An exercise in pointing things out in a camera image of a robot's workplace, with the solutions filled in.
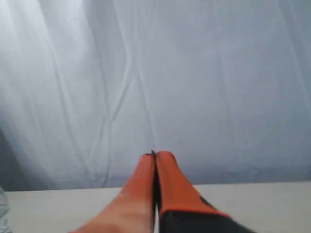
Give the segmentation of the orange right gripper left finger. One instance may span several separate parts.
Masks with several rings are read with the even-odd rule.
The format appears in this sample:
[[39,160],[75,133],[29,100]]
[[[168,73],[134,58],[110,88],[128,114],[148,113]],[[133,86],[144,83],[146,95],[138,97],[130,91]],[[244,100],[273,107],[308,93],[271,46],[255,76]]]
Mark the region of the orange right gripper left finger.
[[76,233],[152,233],[155,225],[155,157],[141,156],[118,195]]

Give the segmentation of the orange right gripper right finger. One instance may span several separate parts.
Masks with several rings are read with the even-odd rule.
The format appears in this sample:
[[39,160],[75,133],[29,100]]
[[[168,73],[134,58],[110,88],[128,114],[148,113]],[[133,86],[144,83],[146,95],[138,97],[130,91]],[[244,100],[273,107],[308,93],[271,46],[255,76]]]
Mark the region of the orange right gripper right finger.
[[252,233],[219,211],[193,187],[169,151],[155,156],[161,233]]

